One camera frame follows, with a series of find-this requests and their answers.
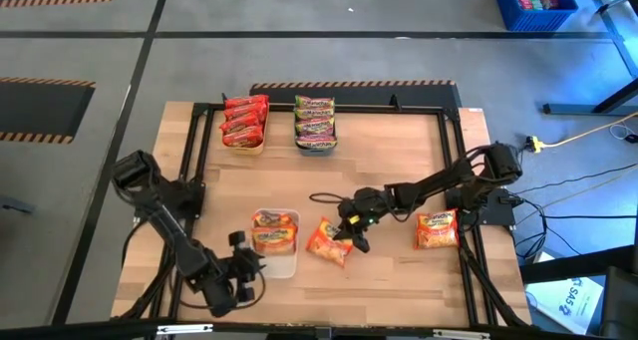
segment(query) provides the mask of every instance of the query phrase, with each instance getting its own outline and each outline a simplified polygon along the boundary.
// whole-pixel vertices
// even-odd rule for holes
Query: concrete floor
[[[93,6],[0,9],[0,30],[145,31],[155,3],[114,0]],[[605,32],[601,19],[592,16],[593,1],[578,3],[579,12],[560,31]],[[159,29],[504,31],[494,0],[167,0]],[[139,39],[0,40],[0,76],[97,82],[71,145],[0,143],[0,165],[10,170],[0,175],[3,192],[38,207],[31,216],[0,213],[2,328],[49,321],[141,44]],[[551,143],[611,122],[605,117],[544,116],[539,105],[595,104],[631,77],[610,40],[155,40],[120,156],[152,149],[166,101],[218,102],[222,92],[243,95],[255,82],[382,79],[455,80],[464,107],[484,108],[491,139],[518,144],[524,135]],[[638,129],[635,120],[629,124]],[[621,167],[635,163],[637,156],[635,146],[603,131],[540,155],[525,155],[525,176],[511,189]],[[526,196],[545,204],[606,178]],[[637,179],[638,172],[632,173],[547,213],[635,213]],[[529,209],[521,206],[515,212],[522,218]],[[109,317],[132,213],[109,192],[70,322]],[[633,241],[631,220],[567,219],[550,226],[580,252]],[[515,237],[539,229],[539,219],[531,218]],[[553,235],[545,246],[571,254]]]

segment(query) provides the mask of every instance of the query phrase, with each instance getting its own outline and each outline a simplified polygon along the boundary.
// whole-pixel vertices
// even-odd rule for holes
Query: yellow cable
[[[570,199],[570,198],[573,198],[573,197],[575,197],[575,196],[577,196],[577,195],[581,195],[581,194],[586,193],[586,192],[588,192],[588,191],[590,191],[590,190],[594,190],[594,189],[596,189],[596,188],[598,188],[598,187],[602,187],[602,186],[604,186],[604,185],[606,185],[606,184],[609,184],[609,183],[611,183],[611,182],[613,182],[613,181],[617,181],[617,180],[621,179],[622,177],[624,177],[624,176],[626,176],[626,175],[630,174],[631,172],[633,172],[633,171],[635,171],[635,170],[638,170],[638,166],[634,166],[634,167],[632,167],[632,168],[628,169],[627,171],[623,172],[622,174],[617,175],[617,176],[615,176],[615,177],[613,177],[613,178],[611,178],[611,179],[608,179],[608,180],[606,180],[606,181],[604,181],[604,182],[602,182],[602,183],[599,183],[599,184],[597,184],[597,185],[593,185],[593,186],[591,186],[591,187],[589,187],[589,188],[587,188],[587,189],[584,189],[584,190],[581,190],[581,191],[577,191],[577,192],[576,192],[576,193],[574,193],[574,194],[570,194],[570,195],[568,195],[568,196],[562,197],[561,199],[557,199],[557,200],[555,200],[555,201],[552,201],[552,202],[550,202],[550,203],[548,203],[548,204],[546,204],[546,205],[541,206],[540,208],[541,208],[541,209],[543,209],[543,210],[545,210],[545,209],[546,209],[547,207],[549,207],[549,206],[552,206],[552,205],[558,204],[558,203],[560,203],[560,202],[562,202],[562,201],[566,201],[566,200],[568,200],[568,199]],[[529,217],[533,216],[533,215],[534,215],[534,214],[536,214],[536,213],[538,213],[538,210],[536,210],[536,211],[534,211],[534,212],[532,212],[532,213],[528,214],[525,218],[523,218],[521,221],[519,221],[516,225],[521,224],[522,222],[526,221]]]
[[[585,133],[583,133],[583,134],[580,134],[580,135],[578,135],[578,136],[574,136],[574,137],[568,138],[568,139],[566,139],[566,140],[564,140],[564,141],[561,141],[561,142],[558,142],[558,143],[555,143],[555,144],[549,144],[549,145],[548,145],[548,144],[545,144],[545,143],[543,143],[543,142],[538,142],[538,143],[537,143],[537,145],[539,146],[539,148],[540,148],[540,149],[543,149],[543,148],[552,148],[552,147],[562,146],[562,145],[564,145],[564,144],[566,144],[566,143],[569,143],[569,142],[571,142],[571,141],[578,140],[579,138],[585,137],[585,136],[590,135],[590,134],[592,134],[592,133],[594,133],[594,132],[597,132],[597,131],[600,131],[600,130],[604,130],[604,129],[606,129],[607,127],[611,127],[611,126],[613,126],[613,125],[617,125],[617,124],[619,124],[619,123],[621,123],[621,122],[625,122],[625,121],[629,120],[630,118],[632,118],[632,117],[636,117],[636,116],[638,116],[638,112],[634,112],[634,113],[632,113],[631,115],[629,115],[629,116],[627,116],[627,117],[625,117],[625,118],[622,118],[622,119],[620,119],[620,120],[618,120],[618,121],[612,122],[612,123],[610,123],[610,124],[608,124],[608,125],[605,125],[605,126],[597,127],[597,128],[595,128],[595,129],[593,129],[593,130],[591,130],[591,131],[587,131],[587,132],[585,132]]]

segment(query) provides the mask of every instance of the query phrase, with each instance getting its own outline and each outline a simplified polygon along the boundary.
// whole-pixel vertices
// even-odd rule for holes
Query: wooden table
[[[168,179],[177,177],[191,109],[192,103],[185,102],[169,102],[164,109],[154,156]],[[488,144],[482,110],[460,109],[460,113],[467,149]],[[265,150],[254,158],[234,156],[223,148],[218,129],[222,121],[222,114],[216,112],[205,168],[204,210],[193,235],[218,256],[230,254],[227,235],[247,230],[258,208],[299,211],[298,236],[300,244],[305,245],[321,216],[338,223],[337,207],[310,201],[310,193],[329,191],[351,196],[363,186],[415,181],[444,167],[438,124],[432,116],[337,114],[339,145],[329,158],[299,155],[292,142],[291,113],[271,113]],[[453,135],[452,125],[449,130]],[[196,156],[192,158],[193,168]],[[444,209],[444,198],[438,195],[418,212]],[[300,248],[292,278],[268,279],[259,304],[231,312],[221,320],[332,326],[468,326],[458,251],[414,250],[415,227],[414,216],[406,223],[384,217],[367,233],[371,251],[364,254],[354,250],[343,269]],[[529,322],[511,236],[502,227],[481,229],[491,280],[518,316]],[[161,239],[149,225],[132,239],[113,315],[128,310],[149,285],[160,263],[161,248]],[[254,285],[259,293],[259,282]],[[484,322],[480,285],[475,279],[474,290],[478,317]],[[167,299],[165,296],[162,314],[167,310]],[[200,293],[192,294],[186,288],[182,299],[203,303]],[[183,306],[178,318],[212,320],[206,310]]]

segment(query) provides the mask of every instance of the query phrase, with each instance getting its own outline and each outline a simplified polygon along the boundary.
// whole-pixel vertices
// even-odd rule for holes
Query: hazard stripe tape
[[[0,1],[0,7],[53,6],[109,1],[111,0],[2,0]]]
[[[43,135],[43,134],[0,132],[0,141],[67,145],[73,141],[73,137],[64,136],[64,135]]]
[[[330,87],[391,87],[391,86],[453,86],[451,80],[414,81],[350,81],[350,82],[283,82],[257,83],[251,89],[330,88]]]
[[[0,77],[0,82],[96,87],[96,83],[92,81],[35,79],[27,77]]]

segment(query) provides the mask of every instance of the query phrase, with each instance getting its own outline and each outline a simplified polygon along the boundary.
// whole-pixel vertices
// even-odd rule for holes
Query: desk
[[[191,110],[192,104],[184,102],[169,102],[164,109],[154,156],[168,179],[177,177]],[[487,144],[482,110],[460,109],[460,115],[467,148]],[[292,117],[290,113],[271,113],[264,153],[251,158],[234,156],[223,149],[218,129],[222,114],[215,113],[205,167],[206,199],[193,237],[218,256],[229,255],[227,235],[248,229],[249,219],[258,208],[299,211],[298,236],[300,244],[305,244],[320,216],[338,219],[336,206],[311,202],[310,193],[330,191],[350,195],[365,185],[418,180],[444,166],[435,117],[337,114],[339,145],[330,158],[304,158],[298,154],[292,142]],[[434,196],[419,212],[440,211],[444,207],[443,196]],[[252,324],[467,327],[457,250],[414,250],[415,226],[414,217],[404,224],[383,218],[367,233],[370,253],[353,251],[345,269],[299,249],[297,270],[292,278],[269,279],[259,304],[220,320]],[[518,316],[530,322],[511,236],[502,227],[481,229],[491,280]],[[160,263],[161,248],[161,239],[149,225],[133,237],[113,315],[128,310],[149,285]],[[258,282],[255,287],[258,293]],[[484,322],[482,293],[476,280],[474,292],[478,318]],[[161,314],[167,309],[166,299],[167,296]],[[203,303],[200,294],[189,290],[182,293],[182,299]],[[178,319],[213,320],[205,310],[183,306],[179,308]]]

